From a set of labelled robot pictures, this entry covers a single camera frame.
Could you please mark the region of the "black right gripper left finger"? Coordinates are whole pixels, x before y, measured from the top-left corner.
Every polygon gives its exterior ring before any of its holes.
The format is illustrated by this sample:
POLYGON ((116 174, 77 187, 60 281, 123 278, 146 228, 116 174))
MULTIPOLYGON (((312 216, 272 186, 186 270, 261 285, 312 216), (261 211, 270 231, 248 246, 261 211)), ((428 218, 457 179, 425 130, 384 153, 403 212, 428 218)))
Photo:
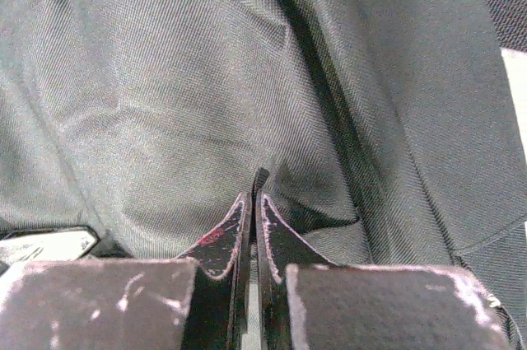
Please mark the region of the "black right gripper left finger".
POLYGON ((247 330, 250 196, 173 259, 107 258, 1 271, 4 349, 238 349, 247 330))

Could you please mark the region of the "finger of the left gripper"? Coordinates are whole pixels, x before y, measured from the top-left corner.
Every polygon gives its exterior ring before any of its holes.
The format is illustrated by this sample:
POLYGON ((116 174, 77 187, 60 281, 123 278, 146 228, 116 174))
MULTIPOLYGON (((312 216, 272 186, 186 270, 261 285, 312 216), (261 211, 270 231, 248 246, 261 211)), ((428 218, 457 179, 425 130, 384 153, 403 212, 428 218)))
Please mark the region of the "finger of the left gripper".
POLYGON ((31 261, 69 261, 87 255, 99 237, 86 226, 1 232, 1 271, 31 261))

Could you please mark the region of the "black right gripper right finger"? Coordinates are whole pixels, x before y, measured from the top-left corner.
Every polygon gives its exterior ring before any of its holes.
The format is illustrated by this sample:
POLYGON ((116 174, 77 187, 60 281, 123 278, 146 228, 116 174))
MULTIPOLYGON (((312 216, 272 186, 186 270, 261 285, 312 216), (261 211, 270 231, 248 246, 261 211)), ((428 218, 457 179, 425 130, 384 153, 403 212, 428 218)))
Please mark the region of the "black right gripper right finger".
POLYGON ((508 349, 481 283, 462 268, 338 265, 254 202, 265 349, 508 349))

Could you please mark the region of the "black student backpack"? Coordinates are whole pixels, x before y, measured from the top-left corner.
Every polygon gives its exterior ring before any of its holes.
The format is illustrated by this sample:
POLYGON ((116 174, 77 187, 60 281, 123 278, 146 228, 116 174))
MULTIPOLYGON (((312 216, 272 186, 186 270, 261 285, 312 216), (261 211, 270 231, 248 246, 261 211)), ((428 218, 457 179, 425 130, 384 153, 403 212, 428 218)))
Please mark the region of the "black student backpack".
POLYGON ((1 230, 181 253, 250 189, 341 264, 469 269, 526 346, 492 0, 1 0, 1 230))

